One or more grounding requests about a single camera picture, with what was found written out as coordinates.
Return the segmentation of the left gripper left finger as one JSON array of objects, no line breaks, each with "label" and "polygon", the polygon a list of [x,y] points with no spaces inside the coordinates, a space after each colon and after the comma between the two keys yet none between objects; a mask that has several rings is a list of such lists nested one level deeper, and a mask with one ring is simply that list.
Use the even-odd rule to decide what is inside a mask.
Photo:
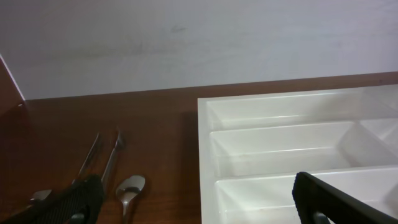
[{"label": "left gripper left finger", "polygon": [[77,223],[95,224],[104,202],[101,177],[93,174],[78,180],[59,194],[47,198],[23,212],[4,220],[3,224],[66,223],[81,213]]}]

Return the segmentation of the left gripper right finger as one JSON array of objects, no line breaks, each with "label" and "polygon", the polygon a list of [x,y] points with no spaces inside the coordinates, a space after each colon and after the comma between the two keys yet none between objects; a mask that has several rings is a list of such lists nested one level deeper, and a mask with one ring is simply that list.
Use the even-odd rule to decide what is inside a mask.
[{"label": "left gripper right finger", "polygon": [[397,224],[396,218],[360,202],[307,172],[296,174],[292,196],[303,224]]}]

